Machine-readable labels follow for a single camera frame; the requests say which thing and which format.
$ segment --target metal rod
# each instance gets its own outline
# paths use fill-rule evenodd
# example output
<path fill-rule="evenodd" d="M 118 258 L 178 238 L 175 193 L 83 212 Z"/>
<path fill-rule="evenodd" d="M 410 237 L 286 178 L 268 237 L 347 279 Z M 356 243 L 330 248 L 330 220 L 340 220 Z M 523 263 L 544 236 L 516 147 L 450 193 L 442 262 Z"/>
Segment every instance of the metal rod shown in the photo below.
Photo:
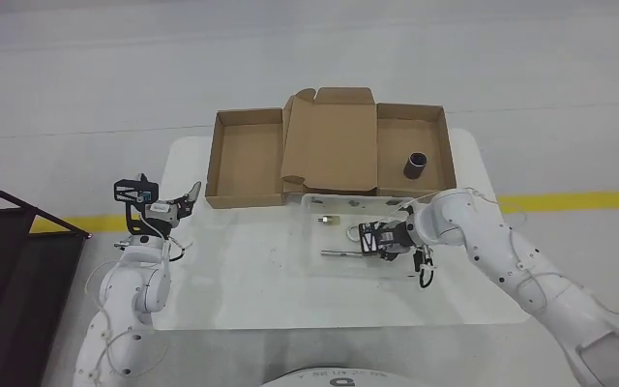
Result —
<path fill-rule="evenodd" d="M 339 252 L 337 250 L 321 250 L 320 255 L 324 256 L 353 256 L 356 258 L 363 258 L 361 252 Z"/>

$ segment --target cardboard box compartment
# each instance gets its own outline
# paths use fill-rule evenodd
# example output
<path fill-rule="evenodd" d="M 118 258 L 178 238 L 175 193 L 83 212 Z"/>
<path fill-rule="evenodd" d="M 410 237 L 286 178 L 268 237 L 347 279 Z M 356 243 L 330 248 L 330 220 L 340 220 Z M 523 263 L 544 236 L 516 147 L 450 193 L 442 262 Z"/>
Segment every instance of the cardboard box compartment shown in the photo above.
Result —
<path fill-rule="evenodd" d="M 282 205 L 282 155 L 280 108 L 218 112 L 206 200 L 213 208 Z"/>
<path fill-rule="evenodd" d="M 442 106 L 377 104 L 378 195 L 419 197 L 456 187 L 447 120 Z M 427 164 L 416 180 L 402 173 L 421 152 Z"/>

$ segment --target cardboard box lid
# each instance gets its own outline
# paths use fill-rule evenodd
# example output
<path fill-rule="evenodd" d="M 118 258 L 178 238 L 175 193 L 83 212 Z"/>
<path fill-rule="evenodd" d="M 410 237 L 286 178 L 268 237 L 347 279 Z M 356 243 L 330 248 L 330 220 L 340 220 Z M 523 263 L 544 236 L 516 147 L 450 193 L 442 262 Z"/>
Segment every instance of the cardboard box lid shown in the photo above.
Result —
<path fill-rule="evenodd" d="M 368 88 L 302 90 L 286 104 L 283 121 L 284 182 L 335 192 L 376 188 L 376 106 Z"/>

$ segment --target dark cup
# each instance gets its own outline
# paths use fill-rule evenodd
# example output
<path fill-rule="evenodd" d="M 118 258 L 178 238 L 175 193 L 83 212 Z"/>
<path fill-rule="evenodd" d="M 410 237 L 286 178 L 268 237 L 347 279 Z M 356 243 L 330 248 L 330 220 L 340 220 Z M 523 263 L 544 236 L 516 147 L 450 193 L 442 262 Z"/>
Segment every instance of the dark cup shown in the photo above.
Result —
<path fill-rule="evenodd" d="M 404 176 L 408 179 L 419 179 L 426 167 L 427 157 L 423 153 L 415 152 L 406 161 L 404 166 Z"/>

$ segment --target black metal frame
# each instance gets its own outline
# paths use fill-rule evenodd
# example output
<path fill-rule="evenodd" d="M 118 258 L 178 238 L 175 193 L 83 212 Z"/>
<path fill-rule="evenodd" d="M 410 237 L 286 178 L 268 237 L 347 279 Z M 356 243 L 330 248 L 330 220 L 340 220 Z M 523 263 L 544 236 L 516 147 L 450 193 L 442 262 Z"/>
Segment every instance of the black metal frame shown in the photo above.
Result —
<path fill-rule="evenodd" d="M 9 193 L 0 209 L 0 385 L 36 387 L 92 234 Z M 30 234 L 36 217 L 66 231 Z"/>

